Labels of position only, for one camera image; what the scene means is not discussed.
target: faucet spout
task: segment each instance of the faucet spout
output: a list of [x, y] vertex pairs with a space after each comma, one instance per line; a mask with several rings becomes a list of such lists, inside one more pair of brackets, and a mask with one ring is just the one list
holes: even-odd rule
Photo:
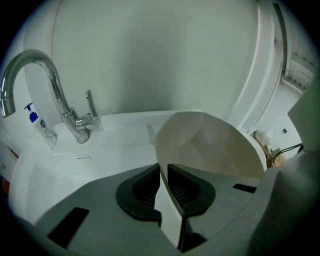
[[2, 117], [6, 118], [16, 111], [13, 95], [15, 79], [20, 69], [30, 63], [38, 64], [45, 70], [50, 78], [55, 98], [62, 111], [62, 119], [64, 123], [79, 143], [86, 142], [89, 139], [90, 134], [86, 129], [77, 130], [76, 121], [78, 119], [78, 115], [75, 110], [70, 108], [68, 105], [60, 84], [58, 71], [53, 61], [40, 50], [29, 49], [21, 52], [11, 60], [5, 69], [0, 88], [0, 108]]

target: soap bottle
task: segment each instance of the soap bottle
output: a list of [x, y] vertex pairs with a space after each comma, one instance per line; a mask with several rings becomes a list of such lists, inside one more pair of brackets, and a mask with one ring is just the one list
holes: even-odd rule
[[49, 145], [49, 147], [53, 149], [57, 142], [57, 136], [55, 135], [53, 130], [47, 127], [45, 121], [43, 120], [43, 118], [41, 118], [41, 116], [38, 117], [36, 112], [31, 111], [31, 107], [30, 107], [31, 104], [32, 102], [27, 106], [25, 106], [24, 110], [25, 109], [29, 110], [29, 119], [31, 123], [35, 122], [35, 128], [43, 136], [45, 142]]

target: bottle label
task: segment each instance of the bottle label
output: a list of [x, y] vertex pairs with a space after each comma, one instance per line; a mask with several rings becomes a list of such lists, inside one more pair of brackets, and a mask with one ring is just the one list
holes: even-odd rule
[[41, 129], [44, 129], [44, 134], [47, 138], [52, 138], [52, 133], [51, 131], [46, 127], [46, 123], [43, 119], [40, 120], [40, 125], [41, 125]]

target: sink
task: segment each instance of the sink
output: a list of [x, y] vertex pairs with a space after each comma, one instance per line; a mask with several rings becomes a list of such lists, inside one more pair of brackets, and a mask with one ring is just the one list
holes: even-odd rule
[[[57, 143], [53, 150], [33, 130], [13, 170], [9, 192], [11, 210], [34, 225], [47, 210], [81, 186], [157, 163], [154, 139], [177, 112], [102, 116], [99, 129], [92, 130], [90, 139], [83, 144], [60, 123], [54, 127]], [[167, 228], [170, 230], [172, 225], [169, 223]]]

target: small object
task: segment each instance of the small object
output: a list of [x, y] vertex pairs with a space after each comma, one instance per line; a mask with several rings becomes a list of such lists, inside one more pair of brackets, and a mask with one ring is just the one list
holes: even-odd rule
[[30, 107], [31, 104], [32, 104], [32, 102], [29, 103], [28, 105], [26, 105], [25, 108], [24, 108], [24, 110], [25, 110], [25, 109], [28, 109], [28, 110], [29, 110], [29, 119], [30, 119], [31, 123], [34, 123], [34, 122], [37, 120], [38, 115], [37, 115], [36, 112], [31, 111], [31, 107]]
[[4, 192], [5, 196], [9, 196], [9, 189], [10, 189], [10, 182], [7, 181], [5, 178], [2, 179], [2, 191]]
[[170, 194], [178, 204], [176, 208], [182, 217], [177, 249], [184, 253], [206, 241], [201, 234], [193, 232], [188, 218], [204, 214], [215, 200], [216, 191], [211, 183], [174, 164], [168, 164], [167, 177]]
[[40, 134], [44, 137], [45, 142], [48, 144], [48, 146], [53, 149], [57, 142], [57, 136], [54, 134], [53, 130], [51, 130], [47, 125], [45, 120], [43, 120], [41, 117], [38, 118], [38, 115], [36, 112], [31, 111], [30, 105], [25, 106], [25, 109], [29, 110], [29, 119], [31, 123], [35, 122], [35, 128], [40, 132]]
[[76, 157], [76, 159], [78, 159], [78, 160], [90, 160], [91, 158], [88, 155], [79, 155], [79, 156]]

